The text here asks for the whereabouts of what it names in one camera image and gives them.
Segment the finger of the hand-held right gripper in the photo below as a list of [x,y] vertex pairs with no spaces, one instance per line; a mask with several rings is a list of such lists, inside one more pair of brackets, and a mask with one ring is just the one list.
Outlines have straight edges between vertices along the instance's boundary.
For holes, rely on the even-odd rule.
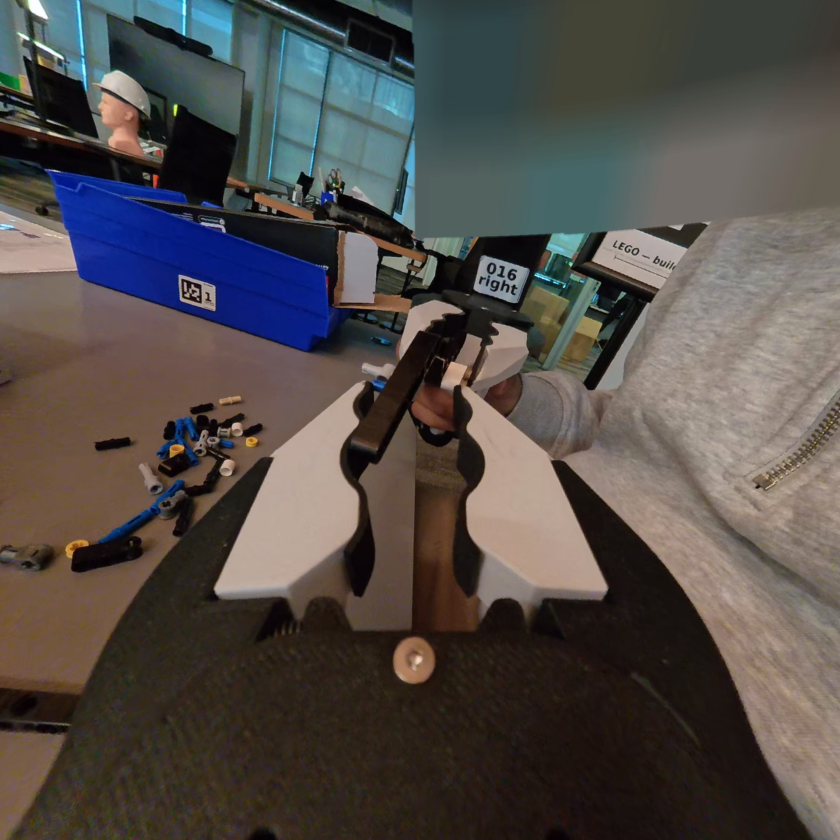
[[402,337],[397,345],[396,358],[401,361],[417,334],[449,314],[456,314],[456,306],[439,299],[412,306],[407,313]]
[[467,385],[479,396],[520,372],[529,356],[527,332],[500,322],[488,324],[488,336],[468,333],[456,363],[464,368],[458,385]]

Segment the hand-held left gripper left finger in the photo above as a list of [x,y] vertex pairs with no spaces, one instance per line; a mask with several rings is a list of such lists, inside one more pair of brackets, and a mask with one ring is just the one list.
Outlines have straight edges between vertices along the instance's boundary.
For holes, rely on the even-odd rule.
[[215,595],[224,601],[284,599],[300,620],[313,599],[342,606],[371,581],[375,542],[349,439],[375,390],[353,385],[270,457]]

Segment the person's right forearm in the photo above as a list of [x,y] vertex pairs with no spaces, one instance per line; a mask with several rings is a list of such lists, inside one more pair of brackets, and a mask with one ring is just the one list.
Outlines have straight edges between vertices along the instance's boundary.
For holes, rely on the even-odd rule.
[[606,416],[622,392],[588,390],[569,374],[517,376],[519,395],[507,419],[553,460],[585,451],[621,451],[623,441]]

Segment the pile of small lego pieces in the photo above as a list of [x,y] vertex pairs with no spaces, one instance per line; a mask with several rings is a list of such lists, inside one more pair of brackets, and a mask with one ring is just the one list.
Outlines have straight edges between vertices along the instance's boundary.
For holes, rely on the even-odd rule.
[[266,442],[251,407],[192,416],[193,398],[22,387],[2,387],[2,590],[70,574],[67,548],[89,571],[182,536]]

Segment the black cardboard lego box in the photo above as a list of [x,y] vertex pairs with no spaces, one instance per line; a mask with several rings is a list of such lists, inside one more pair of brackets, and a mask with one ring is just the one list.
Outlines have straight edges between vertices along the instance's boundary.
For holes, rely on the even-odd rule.
[[329,305],[384,312],[408,312],[410,298],[376,292],[379,249],[373,237],[332,222],[228,211],[140,198],[139,203],[215,230],[233,247],[234,238],[321,267]]

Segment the person's right hand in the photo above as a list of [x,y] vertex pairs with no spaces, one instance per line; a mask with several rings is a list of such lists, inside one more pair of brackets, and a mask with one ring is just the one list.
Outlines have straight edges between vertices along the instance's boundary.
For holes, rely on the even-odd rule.
[[[522,396],[522,375],[517,373],[493,385],[485,394],[485,402],[499,414],[508,417]],[[421,424],[437,432],[454,432],[455,402],[452,393],[441,388],[423,385],[415,396],[412,415]]]

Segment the brown cardboard box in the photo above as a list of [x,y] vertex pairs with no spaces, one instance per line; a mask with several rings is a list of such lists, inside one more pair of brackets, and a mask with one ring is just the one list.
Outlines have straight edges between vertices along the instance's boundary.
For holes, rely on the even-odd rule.
[[[531,356],[540,363],[545,362],[571,316],[572,302],[557,289],[532,286],[521,307],[521,311],[533,322],[539,334],[533,340]],[[591,318],[587,311],[576,325],[570,341],[563,349],[561,358],[570,362],[583,363],[588,357],[601,331],[602,322]]]

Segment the black bag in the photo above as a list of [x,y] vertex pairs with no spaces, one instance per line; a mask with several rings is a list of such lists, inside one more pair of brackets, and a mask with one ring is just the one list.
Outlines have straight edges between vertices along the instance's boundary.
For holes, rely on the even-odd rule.
[[326,202],[313,211],[316,221],[345,224],[393,245],[411,248],[415,244],[412,231],[378,208],[363,202]]

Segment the framed white sign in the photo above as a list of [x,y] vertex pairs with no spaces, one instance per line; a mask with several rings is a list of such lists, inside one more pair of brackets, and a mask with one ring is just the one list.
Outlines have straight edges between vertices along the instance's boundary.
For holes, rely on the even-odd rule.
[[707,223],[668,225],[589,234],[572,270],[651,302]]

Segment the person in grey hoodie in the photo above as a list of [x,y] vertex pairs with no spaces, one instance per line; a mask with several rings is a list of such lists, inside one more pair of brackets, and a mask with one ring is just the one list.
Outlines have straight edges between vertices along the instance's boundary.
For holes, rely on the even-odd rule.
[[718,221],[569,465],[706,623],[814,838],[838,838],[838,207]]

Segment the black computer monitor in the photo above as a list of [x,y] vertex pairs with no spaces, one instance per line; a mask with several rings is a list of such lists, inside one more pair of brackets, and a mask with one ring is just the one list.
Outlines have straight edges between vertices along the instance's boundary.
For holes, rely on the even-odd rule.
[[207,122],[183,105],[174,121],[157,186],[181,193],[193,204],[221,207],[238,136]]

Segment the mannequin head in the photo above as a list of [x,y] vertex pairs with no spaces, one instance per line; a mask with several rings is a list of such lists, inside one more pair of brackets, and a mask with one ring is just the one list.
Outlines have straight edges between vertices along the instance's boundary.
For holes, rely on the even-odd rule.
[[110,133],[108,146],[115,151],[144,157],[140,142],[140,111],[134,105],[101,89],[101,121]]

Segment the printed paper sheet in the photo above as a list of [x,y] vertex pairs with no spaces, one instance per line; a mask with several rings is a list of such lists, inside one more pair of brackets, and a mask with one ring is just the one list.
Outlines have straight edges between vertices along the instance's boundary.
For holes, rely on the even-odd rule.
[[74,272],[69,237],[24,219],[1,216],[1,274]]

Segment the white hard hat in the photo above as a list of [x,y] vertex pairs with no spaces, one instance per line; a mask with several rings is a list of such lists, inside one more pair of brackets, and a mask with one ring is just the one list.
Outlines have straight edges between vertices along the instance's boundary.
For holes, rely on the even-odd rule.
[[147,91],[125,72],[111,70],[94,85],[100,91],[107,92],[112,97],[134,107],[142,119],[151,118],[151,102]]

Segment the dark desk monitor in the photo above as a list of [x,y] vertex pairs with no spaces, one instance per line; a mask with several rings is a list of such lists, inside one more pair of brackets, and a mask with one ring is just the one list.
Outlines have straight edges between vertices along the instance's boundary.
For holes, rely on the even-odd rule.
[[98,128],[81,81],[24,58],[35,109],[50,130],[98,139]]

